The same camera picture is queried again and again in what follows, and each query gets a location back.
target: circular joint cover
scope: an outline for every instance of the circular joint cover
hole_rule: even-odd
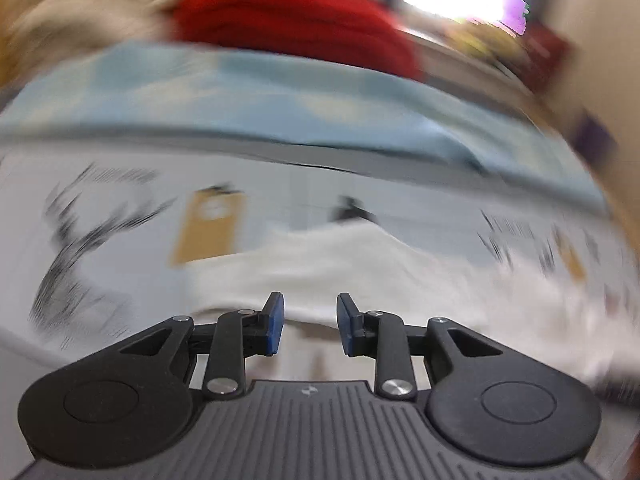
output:
[[[428,418],[486,462],[539,467],[583,458],[600,426],[598,401],[574,378],[516,356],[467,358],[433,388]]]
[[[189,389],[148,356],[91,358],[34,383],[18,423],[36,456],[79,468],[108,468],[149,458],[190,422]]]

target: ribbed rubber surface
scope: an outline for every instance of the ribbed rubber surface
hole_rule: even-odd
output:
[[[257,381],[211,402],[171,449],[131,466],[77,470],[39,460],[22,480],[595,480],[575,460],[537,470],[493,468],[430,433],[408,402],[364,382]]]

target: wall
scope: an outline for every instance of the wall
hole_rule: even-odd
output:
[[[618,149],[598,170],[640,223],[640,0],[552,0],[546,23],[579,54],[547,102],[570,134],[582,108],[614,136]]]

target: beige fabric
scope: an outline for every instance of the beige fabric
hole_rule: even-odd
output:
[[[128,39],[169,40],[178,0],[8,0],[8,51],[18,78]]]

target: red cloth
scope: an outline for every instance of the red cloth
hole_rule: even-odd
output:
[[[371,0],[182,0],[178,38],[419,79],[412,44]]]
[[[542,94],[562,70],[564,60],[571,54],[571,44],[541,23],[527,24],[522,44],[528,59],[526,63],[516,63],[513,72],[534,94]]]

